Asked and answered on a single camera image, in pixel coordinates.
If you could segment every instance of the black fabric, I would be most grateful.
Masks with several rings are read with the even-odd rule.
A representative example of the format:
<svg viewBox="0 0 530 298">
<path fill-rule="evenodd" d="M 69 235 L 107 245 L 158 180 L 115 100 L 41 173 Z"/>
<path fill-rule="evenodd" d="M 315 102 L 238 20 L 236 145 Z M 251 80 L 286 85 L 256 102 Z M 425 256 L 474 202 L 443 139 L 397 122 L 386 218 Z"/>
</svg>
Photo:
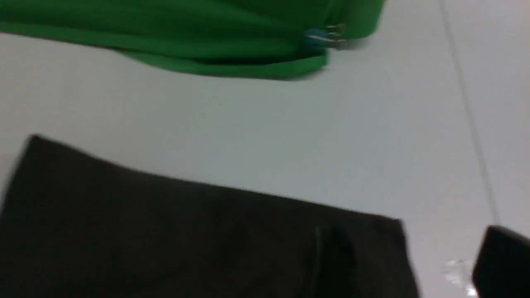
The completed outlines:
<svg viewBox="0 0 530 298">
<path fill-rule="evenodd" d="M 304 298 L 327 225 L 351 243 L 361 297 L 418 296 L 398 220 L 142 173 L 33 136 L 0 215 L 0 297 Z"/>
</svg>

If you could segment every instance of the white surface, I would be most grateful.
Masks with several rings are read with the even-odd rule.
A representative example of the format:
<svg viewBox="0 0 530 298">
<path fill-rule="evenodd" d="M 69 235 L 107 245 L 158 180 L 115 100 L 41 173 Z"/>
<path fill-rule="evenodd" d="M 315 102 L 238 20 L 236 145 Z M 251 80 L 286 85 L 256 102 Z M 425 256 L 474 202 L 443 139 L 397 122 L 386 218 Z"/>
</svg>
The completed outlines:
<svg viewBox="0 0 530 298">
<path fill-rule="evenodd" d="M 423 296 L 459 297 L 441 267 L 473 259 L 492 217 L 455 74 L 433 0 L 388 1 L 368 44 L 291 82 L 0 34 L 0 156 L 40 132 L 145 171 L 399 217 Z"/>
<path fill-rule="evenodd" d="M 447 9 L 500 221 L 530 236 L 530 2 Z"/>
</svg>

